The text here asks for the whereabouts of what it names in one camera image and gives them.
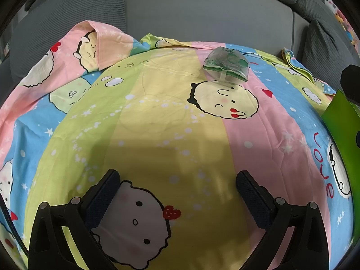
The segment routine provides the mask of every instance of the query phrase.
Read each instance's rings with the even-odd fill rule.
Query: cable
[[[8,224],[8,226],[10,227],[11,232],[13,233],[15,240],[18,242],[18,244],[20,245],[21,250],[24,252],[25,256],[27,258],[29,258],[29,251],[27,250],[27,248],[25,247],[23,241],[21,240],[12,220],[10,217],[10,214],[8,212],[8,209],[6,207],[5,201],[2,197],[2,195],[0,194],[1,198],[0,198],[0,207],[1,207],[1,211],[3,213],[3,215],[5,216],[6,222]]]

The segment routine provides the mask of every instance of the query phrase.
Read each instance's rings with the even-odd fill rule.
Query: red heart
[[[179,209],[174,209],[174,206],[166,206],[162,212],[162,216],[165,219],[177,219],[181,215],[181,211]]]
[[[5,243],[6,243],[11,249],[14,248],[13,244],[12,244],[8,239],[5,239]]]
[[[272,91],[270,90],[266,90],[266,89],[261,89],[267,96],[272,97]]]
[[[16,214],[12,211],[10,211],[10,217],[11,217],[11,220],[14,221],[14,220],[18,220],[18,217],[16,216]]]
[[[53,53],[55,53],[55,52],[58,51],[58,47],[59,47],[59,46],[61,46],[61,42],[57,42],[56,44],[54,44],[54,45],[50,48],[50,50],[51,50]]]

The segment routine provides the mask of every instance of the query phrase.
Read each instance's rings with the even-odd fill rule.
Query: gray sofa
[[[243,45],[276,56],[285,47],[334,88],[340,88],[343,68],[360,65],[323,0],[28,0],[25,8],[28,14],[10,41],[9,64],[0,65],[0,105],[31,66],[85,19],[112,24],[137,40],[152,33]],[[314,27],[308,32],[310,23]]]

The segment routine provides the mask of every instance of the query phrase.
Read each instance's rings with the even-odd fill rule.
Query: plastic bag
[[[248,80],[249,62],[235,49],[217,47],[205,59],[203,68],[222,83],[240,84]]]

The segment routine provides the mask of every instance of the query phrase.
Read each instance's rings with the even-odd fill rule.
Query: cartoon character
[[[155,44],[156,48],[163,48],[163,47],[168,47],[168,46],[172,46],[172,44],[170,42],[167,42],[164,38],[161,40],[158,40]]]
[[[280,65],[280,64],[275,64],[275,63],[272,63],[272,64],[273,64],[275,67],[278,67],[278,68],[282,68],[282,69],[287,70],[287,71],[288,71],[290,74],[292,74],[292,75],[299,75],[299,76],[301,76],[300,73],[296,72],[296,71],[293,70],[293,69],[290,69],[290,68],[285,67],[285,66]]]
[[[351,195],[349,178],[345,166],[342,162],[340,152],[334,141],[330,141],[328,146],[328,161],[332,166],[336,187],[343,198],[348,199]]]
[[[336,14],[337,7],[331,0],[324,0],[325,5],[330,9],[330,11],[334,14]]]
[[[315,85],[321,90],[321,92],[323,93],[325,91],[325,84],[322,83],[320,80],[314,78],[315,80]]]
[[[17,216],[10,210],[10,193],[13,187],[13,160],[7,161],[0,170],[0,193],[5,201],[6,208],[10,211],[12,220],[17,220]]]
[[[122,181],[99,226],[92,230],[109,258],[133,269],[145,269],[167,247],[170,219],[180,210],[165,208],[148,190]]]
[[[189,103],[207,114],[224,119],[246,119],[259,109],[259,101],[240,85],[219,81],[192,83]]]
[[[302,88],[303,92],[307,95],[308,98],[310,98],[312,101],[316,102],[318,105],[321,105],[321,99],[313,93],[310,89],[307,87]]]
[[[79,77],[49,94],[49,100],[58,110],[68,113],[74,103],[78,102],[89,90],[91,84]]]
[[[54,55],[51,50],[31,68],[28,75],[22,79],[21,83],[25,87],[34,87],[43,83],[50,76],[54,67]]]
[[[81,38],[74,53],[74,57],[80,60],[80,65],[87,71],[92,72],[98,69],[96,59],[96,43],[98,36],[93,30]]]

